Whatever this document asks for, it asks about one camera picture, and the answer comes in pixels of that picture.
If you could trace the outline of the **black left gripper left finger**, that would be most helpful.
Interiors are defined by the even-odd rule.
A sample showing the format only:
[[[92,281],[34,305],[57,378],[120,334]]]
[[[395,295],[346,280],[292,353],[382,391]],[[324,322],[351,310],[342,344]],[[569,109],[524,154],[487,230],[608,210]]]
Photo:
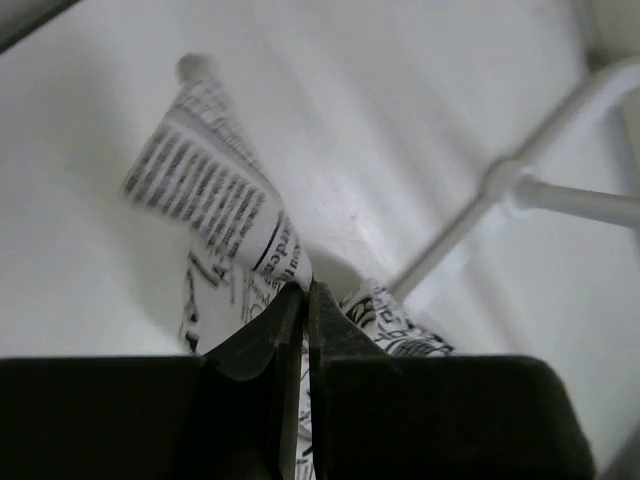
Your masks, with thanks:
[[[194,478],[294,478],[302,306],[302,290],[284,287],[205,355],[193,407]]]

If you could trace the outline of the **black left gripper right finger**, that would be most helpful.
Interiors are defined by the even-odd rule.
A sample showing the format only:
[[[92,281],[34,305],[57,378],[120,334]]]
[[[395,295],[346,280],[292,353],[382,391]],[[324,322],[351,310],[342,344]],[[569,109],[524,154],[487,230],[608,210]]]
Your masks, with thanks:
[[[308,333],[314,468],[318,479],[385,479],[396,414],[383,404],[393,361],[314,282]]]

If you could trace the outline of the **newspaper print trousers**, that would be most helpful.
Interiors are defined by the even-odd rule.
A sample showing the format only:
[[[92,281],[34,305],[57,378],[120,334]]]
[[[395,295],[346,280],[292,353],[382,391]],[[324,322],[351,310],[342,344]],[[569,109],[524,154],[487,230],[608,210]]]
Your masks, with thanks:
[[[181,341],[205,354],[312,267],[283,200],[209,59],[177,64],[180,90],[123,185],[126,198],[189,229]]]

